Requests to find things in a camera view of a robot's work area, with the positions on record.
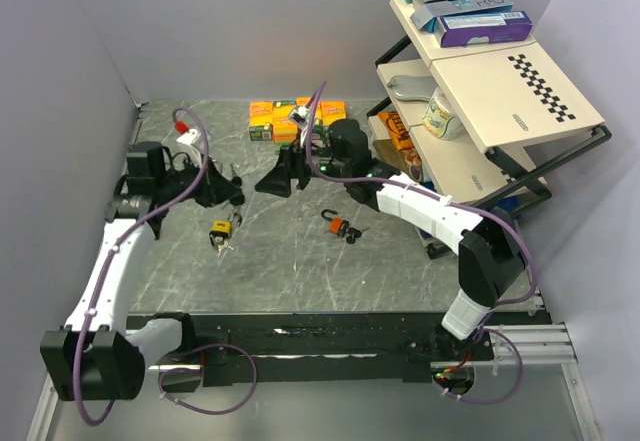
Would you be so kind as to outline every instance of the floor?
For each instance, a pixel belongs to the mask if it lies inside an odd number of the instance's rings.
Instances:
[[[470,396],[507,392],[515,368],[476,369]],[[246,384],[200,388],[182,395],[207,409],[242,399]],[[89,403],[101,412],[104,402]],[[84,424],[73,403],[59,403],[47,441],[388,441],[505,440],[577,441],[582,438],[560,366],[527,366],[522,389],[499,406],[443,399],[432,384],[399,380],[262,383],[241,410],[203,416],[158,399],[148,375],[134,402],[117,402],[102,426]]]
[[[347,104],[368,132],[373,102]],[[211,133],[212,157],[243,178],[244,223],[234,251],[220,257],[208,232],[229,207],[204,209],[193,201],[173,208],[149,254],[134,311],[446,311],[458,291],[456,258],[431,261],[410,224],[353,201],[341,185],[314,179],[288,198],[256,193],[253,185],[275,164],[270,142],[249,140],[244,101],[156,101],[142,108],[138,140],[158,140],[177,152],[170,120],[190,106]],[[354,226],[369,228],[354,245],[327,231],[320,211],[331,208]],[[521,276],[507,296],[527,289]],[[530,310],[533,301],[512,310]]]

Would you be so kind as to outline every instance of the white wall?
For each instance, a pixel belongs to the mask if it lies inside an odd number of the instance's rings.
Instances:
[[[24,440],[39,345],[77,303],[134,106],[76,0],[0,0],[0,438]]]
[[[137,101],[381,97],[388,0],[79,0]],[[514,0],[538,19],[549,0]]]
[[[606,440],[640,439],[640,0],[552,0],[536,36],[613,138],[549,176],[526,226]]]

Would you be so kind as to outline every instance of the gray marble surface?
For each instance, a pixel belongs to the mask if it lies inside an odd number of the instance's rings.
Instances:
[[[456,257],[431,261],[410,224],[358,205],[341,185],[313,179],[288,198],[256,193],[253,185],[275,164],[270,142],[249,140],[249,103],[156,101],[143,107],[138,140],[158,140],[175,153],[170,120],[178,104],[190,106],[211,133],[212,157],[243,178],[244,223],[233,233],[234,251],[218,257],[208,232],[229,207],[204,209],[193,201],[173,208],[147,259],[134,311],[389,311],[446,310],[458,291]],[[368,132],[374,103],[347,104],[349,117]],[[369,228],[354,245],[327,231],[320,211],[331,208],[354,226]],[[526,291],[521,276],[507,293]],[[511,309],[528,310],[533,303]]]

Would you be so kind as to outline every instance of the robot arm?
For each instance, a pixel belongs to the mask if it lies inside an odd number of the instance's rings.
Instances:
[[[244,203],[240,187],[225,179],[211,159],[203,158],[199,142],[197,130],[178,138],[178,144],[188,154],[181,170],[173,163],[170,169],[166,168],[164,155],[171,157],[171,152],[160,143],[143,142],[130,147],[127,173],[118,182],[107,207],[100,252],[80,302],[64,326],[46,332],[40,344],[42,358],[61,399],[74,399],[72,371],[79,333],[105,259],[116,240],[142,216],[183,192],[196,178],[201,163],[207,163],[207,171],[191,199],[203,207],[225,201],[236,206]],[[131,295],[141,277],[146,254],[160,236],[164,216],[151,218],[135,229],[111,261],[83,345],[81,389],[86,400],[133,399],[150,365],[169,352],[195,347],[195,330],[187,314],[161,313],[133,335],[126,333]]]
[[[296,119],[296,115],[292,114],[300,126],[303,120]],[[372,156],[367,135],[356,120],[333,123],[325,144],[315,146],[312,154],[320,171],[328,176],[386,178],[422,189],[407,175]],[[312,175],[298,136],[291,145],[281,148],[275,168],[256,184],[256,191],[288,197],[292,179],[297,178],[298,189],[304,189]],[[377,181],[343,184],[357,202],[418,226],[458,255],[460,290],[442,320],[442,326],[455,340],[466,340],[473,333],[526,268],[517,244],[501,226],[451,206],[449,197],[436,200]],[[498,208],[492,212],[513,224],[506,212]]]

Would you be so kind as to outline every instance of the black and white checkered pattern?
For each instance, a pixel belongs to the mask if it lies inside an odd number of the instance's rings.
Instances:
[[[533,94],[540,97],[540,102],[547,106],[551,114],[556,115],[556,121],[564,123],[567,119],[576,119],[575,115],[567,112],[568,108],[561,104],[560,98],[553,94],[553,89],[547,86],[547,82],[539,76],[538,71],[531,69],[531,63],[524,54],[509,56],[509,61],[513,62],[513,67],[520,76],[527,80],[527,86],[533,88]]]

